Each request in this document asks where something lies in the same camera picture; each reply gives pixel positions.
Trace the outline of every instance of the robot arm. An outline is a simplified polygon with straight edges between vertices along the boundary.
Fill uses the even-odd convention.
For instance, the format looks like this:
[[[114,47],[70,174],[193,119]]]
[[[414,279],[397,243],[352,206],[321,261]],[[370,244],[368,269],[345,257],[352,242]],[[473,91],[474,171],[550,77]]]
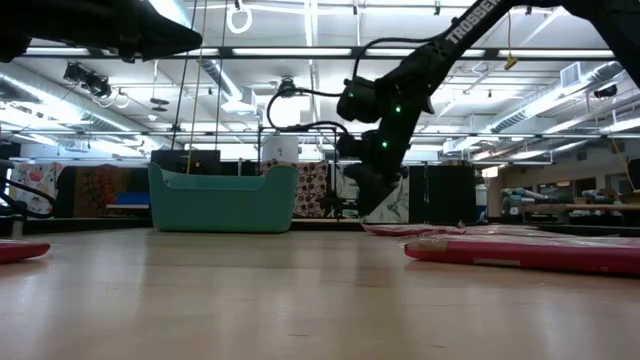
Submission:
[[[417,48],[387,75],[375,80],[355,76],[346,80],[338,114],[348,121],[374,123],[378,130],[356,140],[344,134],[338,142],[341,156],[357,157],[345,175],[360,188],[361,215],[371,213],[393,191],[404,155],[420,114],[433,114],[429,97],[444,81],[454,63],[518,5],[564,6],[589,20],[637,84],[640,84],[640,2],[638,0],[478,0],[451,27]]]

